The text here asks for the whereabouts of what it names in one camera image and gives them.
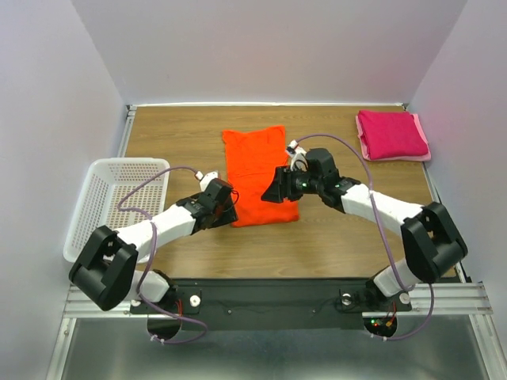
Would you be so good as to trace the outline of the orange t shirt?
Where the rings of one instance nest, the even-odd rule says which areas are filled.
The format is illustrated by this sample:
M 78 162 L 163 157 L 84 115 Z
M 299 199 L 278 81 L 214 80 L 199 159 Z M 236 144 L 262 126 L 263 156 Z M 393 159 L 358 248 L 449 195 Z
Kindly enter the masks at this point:
M 227 180 L 238 192 L 235 228 L 296 222 L 296 202 L 270 203 L 261 196 L 273 181 L 275 168 L 286 164 L 285 128 L 282 125 L 251 132 L 222 131 Z

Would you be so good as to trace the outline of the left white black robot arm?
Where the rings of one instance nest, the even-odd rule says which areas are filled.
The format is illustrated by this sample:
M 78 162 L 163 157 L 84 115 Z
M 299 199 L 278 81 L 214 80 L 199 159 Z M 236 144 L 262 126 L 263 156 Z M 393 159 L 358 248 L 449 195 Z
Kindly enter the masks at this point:
M 175 306 L 176 292 L 163 274 L 136 265 L 172 241 L 199 231 L 230 224 L 238 219 L 233 187 L 219 178 L 201 187 L 202 192 L 180 199 L 167 210 L 134 225 L 93 231 L 74 262 L 69 280 L 103 311 L 123 301 L 147 299 L 160 312 Z

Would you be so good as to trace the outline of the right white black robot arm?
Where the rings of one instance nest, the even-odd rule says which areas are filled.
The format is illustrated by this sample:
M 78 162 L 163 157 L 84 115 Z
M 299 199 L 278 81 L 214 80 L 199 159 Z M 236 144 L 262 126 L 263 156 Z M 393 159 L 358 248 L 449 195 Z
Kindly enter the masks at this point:
M 381 234 L 389 230 L 401 238 L 404 258 L 391 260 L 367 283 L 364 299 L 370 307 L 382 309 L 410 287 L 435 283 L 468 254 L 467 245 L 443 204 L 407 203 L 343 177 L 331 153 L 324 148 L 296 148 L 288 153 L 290 165 L 276 167 L 261 200 L 283 203 L 307 194 L 317 195 L 327 207 L 371 221 Z

